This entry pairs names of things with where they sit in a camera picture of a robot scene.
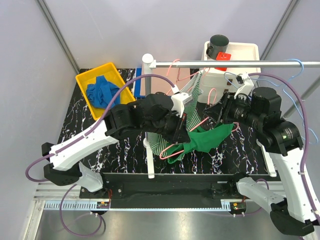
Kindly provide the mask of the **green white striped tank top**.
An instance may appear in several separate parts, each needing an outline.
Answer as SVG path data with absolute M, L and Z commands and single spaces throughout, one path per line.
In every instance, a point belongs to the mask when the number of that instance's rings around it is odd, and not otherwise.
M 188 90 L 192 96 L 192 101 L 185 107 L 184 112 L 186 113 L 186 130 L 190 131 L 194 128 L 197 124 L 201 122 L 201 119 L 197 113 L 197 103 L 198 103 L 198 96 L 200 94 L 200 81 L 203 75 L 203 71 L 201 70 L 199 73 L 196 73 L 189 83 L 182 88 L 182 90 Z M 160 134 L 158 133 L 146 133 L 147 142 L 149 143 L 149 148 L 151 149 L 153 155 L 160 156 L 161 152 L 167 148 L 170 143 L 165 140 Z

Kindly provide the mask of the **blue tank top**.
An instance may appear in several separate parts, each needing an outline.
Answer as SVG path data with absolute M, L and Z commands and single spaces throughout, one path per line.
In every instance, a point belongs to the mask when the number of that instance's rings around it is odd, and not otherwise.
M 96 82 L 87 85 L 86 96 L 94 108 L 105 109 L 120 88 L 104 75 L 96 77 Z

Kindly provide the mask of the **light blue wire hanger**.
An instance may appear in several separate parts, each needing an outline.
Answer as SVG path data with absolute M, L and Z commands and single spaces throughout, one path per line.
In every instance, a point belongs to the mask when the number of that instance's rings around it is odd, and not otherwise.
M 303 123 L 302 123 L 302 126 L 305 127 L 305 117 L 303 116 L 300 102 L 299 102 L 298 99 L 297 99 L 297 103 L 296 103 L 296 101 L 294 100 L 294 98 L 289 94 L 289 91 L 286 90 L 286 88 L 288 88 L 288 84 L 291 84 L 291 81 L 292 81 L 294 78 L 297 78 L 298 76 L 300 76 L 300 75 L 303 73 L 305 67 L 304 67 L 304 64 L 302 63 L 302 61 L 299 60 L 299 59 L 290 58 L 290 59 L 287 59 L 287 60 L 297 62 L 297 63 L 300 65 L 301 70 L 300 70 L 300 72 L 299 72 L 298 74 L 291 76 L 290 78 L 288 78 L 288 80 L 285 80 L 286 83 L 283 83 L 283 82 L 280 81 L 281 83 L 276 84 L 276 83 L 274 83 L 274 82 L 272 82 L 272 81 L 270 81 L 270 80 L 268 80 L 268 79 L 261 78 L 261 77 L 251 77 L 251 79 L 254 80 L 254 81 L 258 81 L 258 83 L 261 82 L 261 81 L 263 81 L 263 82 L 267 82 L 267 83 L 269 83 L 269 84 L 271 84 L 271 85 L 273 85 L 273 86 L 275 86 L 275 87 L 277 87 L 277 88 L 282 88 L 283 93 L 285 93 L 286 96 L 292 101 L 292 103 L 293 103 L 293 109 L 294 109 L 294 110 L 297 110 L 297 113 L 299 114 L 299 116 L 300 116 L 300 118 L 301 118 L 301 120 L 302 120 L 302 122 L 303 122 Z M 231 75 L 231 76 L 234 76 L 234 77 L 238 77 L 238 74 L 235 74 L 235 73 L 226 71 L 226 72 L 223 74 L 223 77 L 224 77 L 224 79 L 225 79 L 228 83 L 230 83 L 230 84 L 231 84 L 232 86 L 234 86 L 236 89 L 239 89 L 240 87 L 237 87 L 234 83 L 231 83 L 231 80 L 229 80 L 229 78 L 227 78 L 227 75 Z M 317 134 L 314 132 L 314 130 L 313 130 L 312 128 L 308 127 L 308 132 L 312 133 L 312 135 L 313 135 L 313 137 L 314 137 L 314 139 L 315 139 L 315 142 L 310 142 L 310 141 L 309 141 L 309 144 L 311 144 L 311 145 L 317 145 L 317 144 L 319 144 L 319 138 L 318 138 Z

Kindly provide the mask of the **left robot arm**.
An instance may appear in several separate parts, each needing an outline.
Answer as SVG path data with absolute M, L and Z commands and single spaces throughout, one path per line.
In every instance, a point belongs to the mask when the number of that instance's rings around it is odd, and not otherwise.
M 108 186 L 102 175 L 80 161 L 139 132 L 159 134 L 170 144 L 190 142 L 185 108 L 192 99 L 185 92 L 172 96 L 152 93 L 142 100 L 115 105 L 88 129 L 63 143 L 44 143 L 42 150 L 49 153 L 49 164 L 43 168 L 45 179 L 57 186 L 76 184 L 103 198 Z

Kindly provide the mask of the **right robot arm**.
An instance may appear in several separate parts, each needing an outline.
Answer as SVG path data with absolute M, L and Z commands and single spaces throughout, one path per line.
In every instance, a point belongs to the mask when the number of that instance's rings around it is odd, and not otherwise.
M 305 237 L 319 225 L 312 207 L 301 170 L 301 160 L 307 152 L 301 134 L 292 122 L 281 117 L 282 98 L 270 87 L 247 92 L 218 93 L 218 102 L 210 107 L 210 117 L 218 114 L 220 124 L 240 123 L 255 130 L 257 142 L 269 154 L 279 174 L 285 196 L 255 182 L 246 173 L 236 173 L 222 187 L 232 198 L 247 197 L 263 208 L 273 225 L 284 235 Z

